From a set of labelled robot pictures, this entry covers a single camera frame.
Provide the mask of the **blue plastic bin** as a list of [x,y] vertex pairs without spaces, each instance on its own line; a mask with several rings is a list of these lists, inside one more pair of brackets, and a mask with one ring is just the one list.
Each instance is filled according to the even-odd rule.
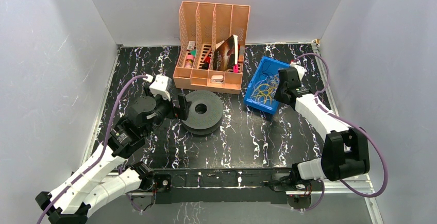
[[274,99],[279,85],[278,70],[287,67],[289,67],[287,63],[262,57],[248,84],[244,103],[253,109],[275,114],[279,106],[279,102]]

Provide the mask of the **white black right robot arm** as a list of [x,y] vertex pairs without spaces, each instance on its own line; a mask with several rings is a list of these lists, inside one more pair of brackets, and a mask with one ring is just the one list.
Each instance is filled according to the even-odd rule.
[[305,189],[311,180],[342,180],[369,172],[368,141],[356,128],[333,116],[309,88],[303,87],[298,69],[281,68],[274,99],[289,105],[303,116],[324,140],[318,159],[295,163],[288,177],[297,190]]

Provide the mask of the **grey filament spool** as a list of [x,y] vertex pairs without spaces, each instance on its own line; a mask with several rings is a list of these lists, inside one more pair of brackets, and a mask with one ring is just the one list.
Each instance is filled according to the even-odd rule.
[[196,90],[186,95],[186,99],[191,105],[188,118],[182,124],[188,132],[204,136],[219,128],[224,105],[218,95],[211,91]]

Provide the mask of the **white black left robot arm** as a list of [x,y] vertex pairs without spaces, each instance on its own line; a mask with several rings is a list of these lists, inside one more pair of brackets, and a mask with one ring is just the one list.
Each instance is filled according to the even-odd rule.
[[50,223],[86,223],[98,209],[119,196],[137,189],[155,191],[154,172],[144,163],[130,165],[123,173],[103,182],[119,165],[144,146],[146,137],[167,118],[186,120],[191,102],[178,95],[178,106],[161,95],[146,94],[133,101],[127,113],[109,133],[108,142],[98,146],[91,157],[63,184],[41,192],[36,202]]

